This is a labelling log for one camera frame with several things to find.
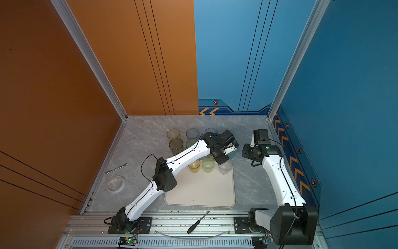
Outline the green short glass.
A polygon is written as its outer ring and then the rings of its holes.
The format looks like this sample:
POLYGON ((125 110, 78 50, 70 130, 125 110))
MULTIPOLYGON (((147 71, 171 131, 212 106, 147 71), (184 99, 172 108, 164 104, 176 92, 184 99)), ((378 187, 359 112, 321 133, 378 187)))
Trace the green short glass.
POLYGON ((202 160, 202 169, 206 173, 210 173, 213 171, 215 166, 215 162, 212 158, 206 157, 202 160))

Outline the clear short glass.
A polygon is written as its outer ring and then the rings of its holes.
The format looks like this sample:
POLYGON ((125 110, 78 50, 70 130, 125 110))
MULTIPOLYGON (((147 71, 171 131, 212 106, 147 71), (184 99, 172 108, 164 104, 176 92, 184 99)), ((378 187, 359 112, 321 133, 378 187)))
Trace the clear short glass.
POLYGON ((231 160, 226 161, 225 163, 218 166, 219 172, 222 175, 226 175, 232 169, 232 162, 231 160))

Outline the yellow short glass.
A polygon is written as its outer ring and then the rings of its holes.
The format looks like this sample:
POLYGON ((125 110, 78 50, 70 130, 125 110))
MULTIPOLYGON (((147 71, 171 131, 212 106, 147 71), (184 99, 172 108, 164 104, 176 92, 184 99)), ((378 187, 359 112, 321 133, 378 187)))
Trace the yellow short glass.
POLYGON ((201 161, 200 160, 196 160, 193 163, 191 163, 190 165, 188 165, 189 170, 192 173, 198 173, 201 167, 201 161))

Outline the teal tall glass front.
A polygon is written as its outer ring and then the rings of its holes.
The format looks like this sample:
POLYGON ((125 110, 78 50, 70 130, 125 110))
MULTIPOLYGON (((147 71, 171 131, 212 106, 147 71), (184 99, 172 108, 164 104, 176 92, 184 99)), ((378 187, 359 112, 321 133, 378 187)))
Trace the teal tall glass front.
POLYGON ((224 149, 224 152, 225 152, 226 155, 228 155, 228 154, 230 154, 230 153, 233 153, 234 151, 237 151, 238 147, 239 147, 239 145, 237 145, 237 146, 235 146, 235 145, 230 145, 230 146, 228 146, 228 147, 226 147, 226 148, 224 149))

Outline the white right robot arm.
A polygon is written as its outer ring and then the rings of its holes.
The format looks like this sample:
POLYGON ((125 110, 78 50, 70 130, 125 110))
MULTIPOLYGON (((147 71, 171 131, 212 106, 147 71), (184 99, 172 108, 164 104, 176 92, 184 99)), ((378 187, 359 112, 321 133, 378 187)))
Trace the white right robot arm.
POLYGON ((297 190, 280 148, 245 144, 242 156, 252 163, 257 162, 266 171, 278 204, 274 213, 254 209, 251 215, 254 225, 270 231, 273 241, 281 248, 284 245, 312 245, 319 214, 297 190))

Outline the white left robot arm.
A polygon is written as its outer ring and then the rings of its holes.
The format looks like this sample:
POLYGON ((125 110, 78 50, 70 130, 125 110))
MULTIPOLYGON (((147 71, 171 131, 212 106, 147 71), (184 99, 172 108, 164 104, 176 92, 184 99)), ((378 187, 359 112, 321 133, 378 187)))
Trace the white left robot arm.
POLYGON ((239 147, 234 135, 226 130, 218 134, 208 132, 200 136, 199 140, 181 153, 171 158, 158 158, 155 171, 147 188, 130 204, 122 207, 112 217, 110 226, 123 230, 128 223, 138 220, 142 213, 165 192, 177 186, 175 176, 195 161, 211 155, 219 165, 226 163, 229 154, 239 147))

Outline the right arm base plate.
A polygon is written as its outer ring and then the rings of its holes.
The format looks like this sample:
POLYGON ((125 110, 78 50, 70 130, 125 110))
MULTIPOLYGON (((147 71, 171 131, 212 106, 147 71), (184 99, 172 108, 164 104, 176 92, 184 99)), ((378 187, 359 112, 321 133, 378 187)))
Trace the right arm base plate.
POLYGON ((237 234, 257 233, 254 229, 254 221, 248 217, 234 217, 234 231, 237 234))

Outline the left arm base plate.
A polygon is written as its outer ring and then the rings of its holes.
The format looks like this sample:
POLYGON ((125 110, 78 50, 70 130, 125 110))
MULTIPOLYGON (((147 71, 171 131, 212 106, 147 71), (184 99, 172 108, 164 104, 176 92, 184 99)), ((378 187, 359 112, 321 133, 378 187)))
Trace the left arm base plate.
POLYGON ((108 225, 108 234, 133 233, 149 234, 152 225, 152 217, 140 217, 136 221, 127 221, 121 225, 116 217, 112 217, 108 225))

